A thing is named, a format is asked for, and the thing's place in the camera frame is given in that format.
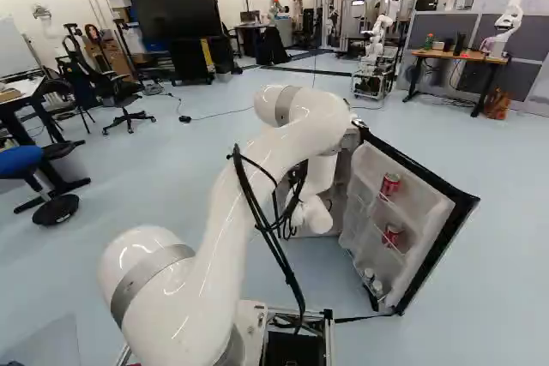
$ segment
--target red soda can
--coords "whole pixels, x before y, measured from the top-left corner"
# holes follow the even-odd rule
[[[385,173],[383,176],[383,181],[381,183],[381,189],[379,194],[384,197],[391,197],[393,194],[398,192],[398,189],[401,187],[401,175],[398,173]]]
[[[381,238],[381,243],[390,248],[390,243],[393,244],[396,248],[399,246],[399,240],[401,237],[403,229],[401,227],[397,227],[395,225],[392,225],[391,223],[388,223],[385,226],[385,231],[383,232],[383,236]]]

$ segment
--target floor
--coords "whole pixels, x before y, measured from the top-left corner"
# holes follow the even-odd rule
[[[317,68],[347,64],[341,62],[321,55]],[[311,69],[314,57],[294,63]],[[313,82],[353,106],[376,106],[351,97],[348,77],[313,80],[266,69],[248,69],[228,83],[166,90],[183,99],[182,114],[203,117],[249,107],[261,85]],[[379,110],[355,110],[374,134],[482,201],[403,317],[336,327],[335,364],[545,364],[549,119],[515,112],[504,122],[472,119],[469,109],[422,99],[404,105],[402,96],[394,91]],[[78,118],[63,122],[67,138],[87,140],[79,155],[93,179],[77,190],[81,209],[65,224],[41,230],[31,213],[14,216],[13,207],[30,196],[24,186],[2,195],[0,353],[7,353],[0,363],[113,364],[123,339],[97,286],[102,250],[143,223],[200,245],[208,192],[225,156],[262,125],[253,110],[182,124],[177,107],[167,96],[134,103],[132,110],[145,109],[158,122],[139,123],[133,135],[124,126],[101,135],[100,126],[117,115],[113,109],[93,111],[91,135]],[[46,133],[37,140],[47,144]],[[334,239],[293,240],[285,249],[310,308],[331,308],[336,317],[370,314],[359,278]],[[294,307],[258,236],[251,240],[242,296]]]

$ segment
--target whiteboard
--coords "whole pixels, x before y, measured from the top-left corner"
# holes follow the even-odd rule
[[[11,17],[0,19],[0,77],[39,67]]]

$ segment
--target computer monitor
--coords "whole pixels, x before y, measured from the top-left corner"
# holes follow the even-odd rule
[[[415,9],[417,11],[437,10],[437,0],[416,0]]]
[[[240,12],[240,21],[243,23],[252,23],[259,21],[259,10],[250,10],[249,12]]]
[[[222,35],[217,0],[131,0],[145,40]]]

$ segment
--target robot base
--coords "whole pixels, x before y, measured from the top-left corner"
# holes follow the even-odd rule
[[[298,320],[297,310],[268,309],[264,303],[241,300],[227,351],[212,366],[332,366],[332,311],[306,311],[298,335],[293,334],[293,327],[275,325]],[[126,345],[115,365],[133,363],[139,363],[139,359],[131,356]]]

